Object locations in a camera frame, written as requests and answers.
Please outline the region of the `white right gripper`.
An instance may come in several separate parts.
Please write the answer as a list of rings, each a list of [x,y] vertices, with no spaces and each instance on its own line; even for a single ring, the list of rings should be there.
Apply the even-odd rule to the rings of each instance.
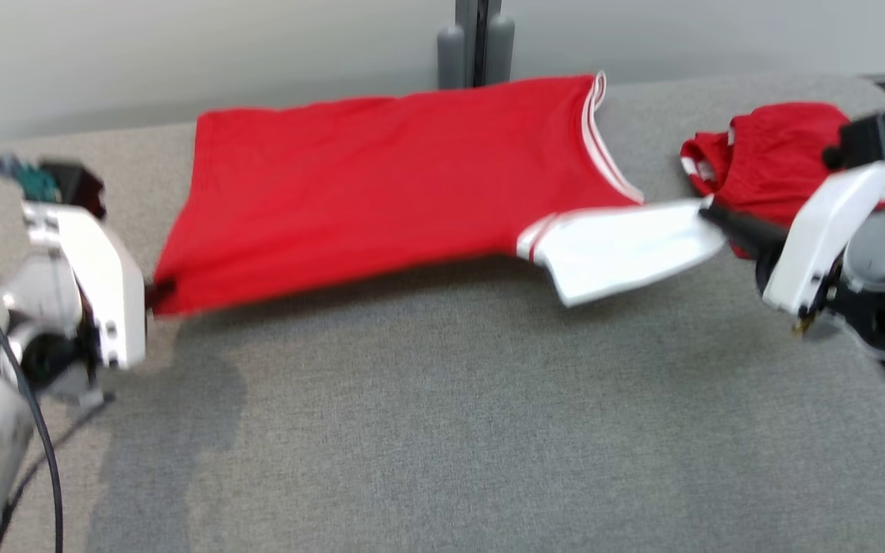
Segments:
[[[789,233],[723,204],[702,207],[700,217],[744,258],[784,246],[762,299],[792,316],[818,311],[837,262],[840,274],[856,286],[885,280],[885,161],[829,176],[800,208]]]

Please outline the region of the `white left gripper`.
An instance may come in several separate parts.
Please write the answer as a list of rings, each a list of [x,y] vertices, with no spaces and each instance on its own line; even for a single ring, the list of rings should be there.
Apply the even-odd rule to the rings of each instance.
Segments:
[[[147,311],[175,294],[175,279],[144,283],[127,247],[94,214],[73,204],[25,202],[32,245],[58,251],[70,266],[81,304],[98,329],[98,355],[109,368],[128,370],[145,358]]]

